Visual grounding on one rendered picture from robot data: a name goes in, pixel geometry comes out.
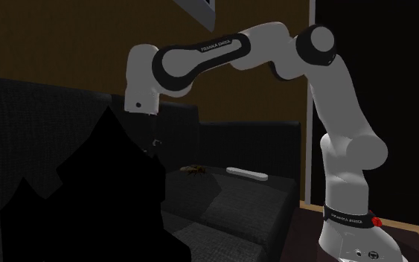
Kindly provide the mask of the brown insect figure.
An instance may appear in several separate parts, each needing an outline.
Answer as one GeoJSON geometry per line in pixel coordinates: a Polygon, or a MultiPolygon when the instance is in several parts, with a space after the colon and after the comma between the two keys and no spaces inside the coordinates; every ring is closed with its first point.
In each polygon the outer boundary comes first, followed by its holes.
{"type": "Polygon", "coordinates": [[[196,176],[197,174],[202,176],[203,174],[207,173],[207,169],[204,166],[197,165],[197,164],[181,167],[179,170],[182,172],[185,172],[188,176],[190,175],[196,176]]]}

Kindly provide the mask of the black jagged object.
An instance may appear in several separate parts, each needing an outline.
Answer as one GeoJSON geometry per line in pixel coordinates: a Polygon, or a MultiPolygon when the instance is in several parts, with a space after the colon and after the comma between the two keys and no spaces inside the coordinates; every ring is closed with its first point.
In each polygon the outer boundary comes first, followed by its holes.
{"type": "Polygon", "coordinates": [[[164,166],[111,109],[57,174],[49,197],[22,179],[1,210],[3,262],[191,262],[190,248],[164,229],[164,166]]]}

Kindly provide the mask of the white remote control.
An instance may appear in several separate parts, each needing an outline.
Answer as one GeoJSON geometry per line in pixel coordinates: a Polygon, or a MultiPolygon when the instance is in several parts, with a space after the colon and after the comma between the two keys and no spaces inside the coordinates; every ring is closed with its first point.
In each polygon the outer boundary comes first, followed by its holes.
{"type": "Polygon", "coordinates": [[[227,167],[226,172],[233,175],[242,176],[242,177],[246,177],[246,178],[250,178],[250,179],[254,179],[258,181],[267,181],[269,178],[269,176],[265,173],[244,170],[237,167],[227,167]]]}

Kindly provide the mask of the dark grey fabric sofa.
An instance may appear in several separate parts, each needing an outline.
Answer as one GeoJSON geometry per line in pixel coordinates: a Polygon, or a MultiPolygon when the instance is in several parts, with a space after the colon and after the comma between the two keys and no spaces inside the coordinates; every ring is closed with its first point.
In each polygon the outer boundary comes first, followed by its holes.
{"type": "MultiPolygon", "coordinates": [[[[40,197],[52,195],[62,184],[57,168],[106,109],[135,143],[136,114],[126,112],[120,95],[0,78],[0,212],[22,179],[40,197]]],[[[278,262],[299,202],[299,123],[204,123],[195,106],[163,102],[156,131],[154,156],[166,172],[164,229],[190,248],[191,262],[278,262]],[[179,170],[194,164],[207,173],[179,170]],[[233,175],[227,167],[269,178],[233,175]]]]}

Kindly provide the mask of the white-framed dark doorway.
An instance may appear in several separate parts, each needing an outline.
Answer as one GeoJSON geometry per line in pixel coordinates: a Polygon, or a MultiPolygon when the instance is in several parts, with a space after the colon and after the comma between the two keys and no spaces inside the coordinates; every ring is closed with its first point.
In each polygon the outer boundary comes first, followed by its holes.
{"type": "Polygon", "coordinates": [[[419,0],[316,0],[388,158],[365,172],[379,217],[419,225],[419,0]]]}

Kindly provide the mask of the grey framed wall picture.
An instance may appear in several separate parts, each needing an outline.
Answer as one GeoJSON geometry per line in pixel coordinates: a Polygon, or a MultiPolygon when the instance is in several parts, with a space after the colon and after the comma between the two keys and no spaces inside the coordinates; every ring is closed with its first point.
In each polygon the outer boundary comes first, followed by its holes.
{"type": "Polygon", "coordinates": [[[216,20],[216,0],[173,0],[208,31],[213,32],[216,20]]]}

